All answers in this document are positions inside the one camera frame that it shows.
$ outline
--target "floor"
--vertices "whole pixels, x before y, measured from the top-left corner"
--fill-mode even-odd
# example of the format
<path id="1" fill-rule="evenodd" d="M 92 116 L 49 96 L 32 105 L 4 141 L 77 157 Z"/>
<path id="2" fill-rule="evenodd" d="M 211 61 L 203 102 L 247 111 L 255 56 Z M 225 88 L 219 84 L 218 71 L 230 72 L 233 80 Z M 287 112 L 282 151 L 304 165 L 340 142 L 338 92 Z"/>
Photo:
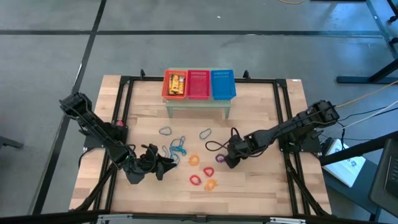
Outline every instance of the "floor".
<path id="1" fill-rule="evenodd" d="M 169 67 L 227 67 L 237 77 L 249 70 L 253 78 L 299 78 L 308 104 L 320 99 L 340 104 L 381 86 L 339 85 L 336 76 L 372 75 L 396 54 L 386 38 L 398 37 L 398 22 L 386 22 L 393 13 L 384 0 L 305 0 L 298 5 L 278 0 L 103 0 L 102 18 L 97 16 L 100 4 L 101 0 L 0 0 L 0 135 L 25 144 L 23 149 L 4 147 L 0 151 L 2 217 L 29 213 L 60 126 L 58 100 L 73 87 L 80 87 L 94 100 L 105 74 L 138 75 L 143 68 L 147 75 L 159 76 Z M 57 31 L 43 35 L 24 30 Z M 102 30 L 269 32 L 105 35 Z M 101 35 L 90 35 L 97 31 Z M 397 94 L 398 87 L 393 86 L 339 113 L 346 116 L 385 106 Z M 346 137 L 369 139 L 395 131 L 396 116 L 392 112 L 353 126 Z M 325 134 L 339 136 L 334 129 Z M 68 209 L 84 140 L 77 130 L 71 122 L 44 213 Z M 376 151 L 365 157 L 378 163 L 380 155 Z M 332 189 L 328 193 L 335 215 L 369 218 L 368 212 L 344 196 Z M 379 221 L 397 223 L 398 219 L 383 211 Z"/>

